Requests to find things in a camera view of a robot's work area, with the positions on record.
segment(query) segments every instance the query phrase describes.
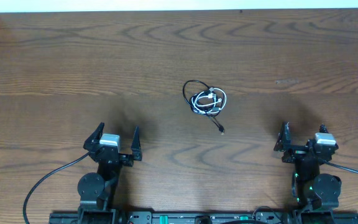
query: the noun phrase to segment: tabletop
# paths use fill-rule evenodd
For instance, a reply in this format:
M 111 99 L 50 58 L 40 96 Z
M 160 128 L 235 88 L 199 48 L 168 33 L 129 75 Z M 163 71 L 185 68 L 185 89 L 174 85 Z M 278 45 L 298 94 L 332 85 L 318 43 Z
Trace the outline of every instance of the tabletop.
M 182 97 L 197 79 L 227 93 L 225 135 Z M 204 90 L 191 84 L 188 95 Z M 122 170 L 114 204 L 155 211 L 288 208 L 293 164 L 273 152 L 282 121 L 304 144 L 324 123 L 332 162 L 358 169 L 358 9 L 0 14 L 0 223 L 45 174 L 86 151 L 100 122 L 143 161 Z M 76 211 L 90 158 L 44 181 L 31 223 Z M 337 210 L 358 211 L 358 175 Z

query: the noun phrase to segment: white cable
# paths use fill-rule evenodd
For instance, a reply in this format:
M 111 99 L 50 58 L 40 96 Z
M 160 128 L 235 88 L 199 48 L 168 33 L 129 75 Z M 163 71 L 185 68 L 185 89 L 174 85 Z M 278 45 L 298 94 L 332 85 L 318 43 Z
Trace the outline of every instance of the white cable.
M 212 103 L 201 104 L 199 102 L 199 100 L 202 98 L 210 98 L 208 95 L 205 95 L 205 92 L 203 92 L 203 91 L 201 93 L 195 94 L 193 96 L 193 98 L 190 100 L 191 104 L 192 104 L 193 111 L 195 113 L 200 113 L 200 114 L 209 116 L 209 115 L 214 115 L 214 114 L 219 113 L 224 108 L 224 106 L 226 105 L 226 100 L 227 100 L 226 93 L 220 88 L 212 87 L 210 89 L 210 91 L 211 90 L 212 90 L 212 92 L 210 94 L 214 95 L 214 97 L 211 98 L 213 100 Z M 220 98 L 216 98 L 216 94 L 214 93 L 214 90 L 222 92 L 223 100 Z M 208 111 L 205 111 L 205 109 L 203 107 L 206 107 L 206 106 L 213 106 L 213 108 L 217 108 L 218 110 L 214 111 L 213 109 L 210 109 Z

